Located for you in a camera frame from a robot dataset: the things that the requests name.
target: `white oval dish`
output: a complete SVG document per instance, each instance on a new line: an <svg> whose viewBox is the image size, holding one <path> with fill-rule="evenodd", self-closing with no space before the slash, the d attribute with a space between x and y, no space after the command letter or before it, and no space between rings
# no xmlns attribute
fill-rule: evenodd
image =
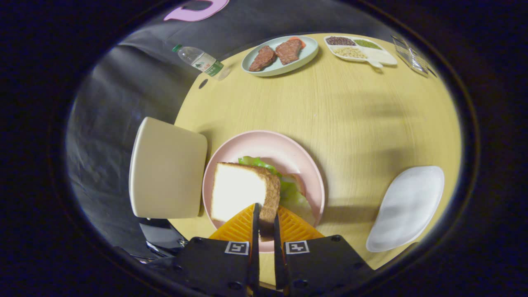
<svg viewBox="0 0 528 297"><path fill-rule="evenodd" d="M383 252L415 240L435 214L444 179L437 166L413 167L400 173L385 193L366 249Z"/></svg>
<svg viewBox="0 0 528 297"><path fill-rule="evenodd" d="M251 66L251 63L255 60L257 55L259 54L259 50L265 46L269 46L271 49L275 50L275 48L280 45L283 42L288 41L288 39L292 37L298 37L301 39L306 46L299 51L299 60L294 61L287 65L282 65L280 62L280 59L277 57L275 62L273 62L271 65L265 67L261 71L249 71L249 67ZM269 41L264 42L263 44L255 47L252 51L250 51L246 57L242 60L241 67L242 69L250 73L254 76L274 76L286 73L288 71L292 71L294 69L297 69L299 67L304 66L306 63L311 61L315 55L317 55L317 52L319 51L319 44L317 41L313 38L306 37L306 36L284 36L275 38Z"/></svg>

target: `meat patty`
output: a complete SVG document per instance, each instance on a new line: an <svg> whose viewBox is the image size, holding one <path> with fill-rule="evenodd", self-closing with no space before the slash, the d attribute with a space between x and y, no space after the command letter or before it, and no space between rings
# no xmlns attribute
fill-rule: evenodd
<svg viewBox="0 0 528 297"><path fill-rule="evenodd" d="M277 46L275 53L279 56L282 65L290 64L299 60L299 50L302 43L298 39L291 39Z"/></svg>
<svg viewBox="0 0 528 297"><path fill-rule="evenodd" d="M259 54L249 67L249 71L260 71L275 61L276 58L275 52L269 46L265 46L259 50Z"/></svg>

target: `round wooden table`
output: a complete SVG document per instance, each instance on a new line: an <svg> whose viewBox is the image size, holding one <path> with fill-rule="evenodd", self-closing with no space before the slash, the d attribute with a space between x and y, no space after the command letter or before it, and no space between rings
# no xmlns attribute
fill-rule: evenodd
<svg viewBox="0 0 528 297"><path fill-rule="evenodd" d="M240 63L251 49L222 61L231 68L222 81L200 74L175 125L207 137L207 161L222 143L245 131L271 130L294 139L324 179L327 200L317 230L342 235L377 269L411 244L381 253L365 247L383 196L399 173L436 165L445 174L440 205L413 242L431 230L448 206L461 163L458 116L441 78L415 73L396 56L392 43L350 35L377 42L398 60L397 66L379 70L334 56L323 41L327 35L332 34L307 35L319 43L317 56L283 75L262 78L244 72ZM198 217L170 222L186 238L215 231L203 205ZM260 280L274 285L273 253L260 254L260 269Z"/></svg>

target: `light blue plate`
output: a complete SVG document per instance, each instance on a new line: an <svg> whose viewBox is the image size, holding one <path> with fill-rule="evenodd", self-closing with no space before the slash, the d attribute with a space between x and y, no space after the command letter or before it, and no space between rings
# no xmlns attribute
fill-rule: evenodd
<svg viewBox="0 0 528 297"><path fill-rule="evenodd" d="M275 38L275 39L266 41L265 43L255 47L242 60L242 65L241 65L242 69L244 69L245 72L250 73L254 76L274 76L274 75L283 74L288 71L292 71L294 69L304 66L306 63L311 61L315 57L315 55L317 55L317 52L319 51L319 44L313 38L306 37L306 36L297 36L306 44L306 46L299 51L299 60L294 61L287 65L282 65L282 63L280 62L280 59L277 57L275 62L265 67L261 71L249 71L249 67L251 66L251 63L253 63L253 61L259 54L259 50L261 48L268 45L271 49L275 50L275 48L278 45L280 45L283 42L288 41L288 39L292 37L293 36L284 36L284 37Z"/></svg>

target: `bread slice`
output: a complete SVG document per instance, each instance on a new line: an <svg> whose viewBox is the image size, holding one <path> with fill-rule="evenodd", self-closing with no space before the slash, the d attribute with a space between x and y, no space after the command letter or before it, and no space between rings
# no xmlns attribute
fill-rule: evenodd
<svg viewBox="0 0 528 297"><path fill-rule="evenodd" d="M248 205L261 205L262 240L273 240L273 223L280 200L280 180L263 167L236 163L216 164L211 218L228 221Z"/></svg>

